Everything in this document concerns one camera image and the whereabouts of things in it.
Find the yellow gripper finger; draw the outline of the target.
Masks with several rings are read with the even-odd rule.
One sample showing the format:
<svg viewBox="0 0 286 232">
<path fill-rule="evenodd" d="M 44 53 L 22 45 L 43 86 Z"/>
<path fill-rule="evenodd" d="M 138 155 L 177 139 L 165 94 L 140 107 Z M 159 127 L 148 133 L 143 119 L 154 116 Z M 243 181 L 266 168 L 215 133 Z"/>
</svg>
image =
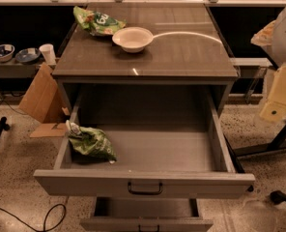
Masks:
<svg viewBox="0 0 286 232">
<path fill-rule="evenodd" d="M 263 104 L 259 117 L 267 122 L 276 123 L 286 115 L 286 63 L 273 75 L 268 97 Z"/>
</svg>

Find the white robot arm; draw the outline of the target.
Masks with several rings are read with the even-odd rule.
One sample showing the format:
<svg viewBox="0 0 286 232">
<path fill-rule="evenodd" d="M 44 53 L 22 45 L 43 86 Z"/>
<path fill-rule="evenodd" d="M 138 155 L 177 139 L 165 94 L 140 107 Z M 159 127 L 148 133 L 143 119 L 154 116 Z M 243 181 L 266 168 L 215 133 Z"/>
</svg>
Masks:
<svg viewBox="0 0 286 232">
<path fill-rule="evenodd" d="M 277 65 L 272 87 L 259 112 L 260 119 L 275 123 L 286 115 L 286 7 L 250 42 L 262 47 Z"/>
</svg>

